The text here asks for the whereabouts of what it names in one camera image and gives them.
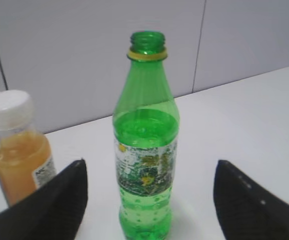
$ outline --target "white bottle cap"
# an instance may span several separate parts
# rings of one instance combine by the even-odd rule
[[[25,91],[0,92],[0,131],[20,128],[29,124],[34,117],[34,106]]]

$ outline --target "black object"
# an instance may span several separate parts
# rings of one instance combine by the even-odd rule
[[[289,205],[229,161],[218,162],[213,200],[227,240],[289,240]]]
[[[73,240],[87,202],[88,177],[82,159],[1,212],[0,240]]]

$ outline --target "white table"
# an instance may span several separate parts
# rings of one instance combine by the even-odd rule
[[[224,240],[213,203],[218,159],[289,203],[289,67],[176,99],[181,125],[170,240]],[[112,118],[47,135],[57,170],[84,157],[89,201],[77,240],[124,239]],[[6,208],[0,190],[0,211]]]

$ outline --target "juice bottle label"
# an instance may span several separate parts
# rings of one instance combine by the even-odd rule
[[[55,175],[56,169],[52,156],[32,172],[32,178],[37,189],[49,182]]]
[[[127,192],[152,196],[168,189],[174,179],[177,139],[161,147],[133,147],[114,141],[117,181]]]

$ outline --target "green plastic bottle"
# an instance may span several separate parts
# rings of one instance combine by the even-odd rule
[[[135,32],[113,113],[119,220],[127,240],[163,240],[170,226],[180,116],[165,75],[165,36]]]

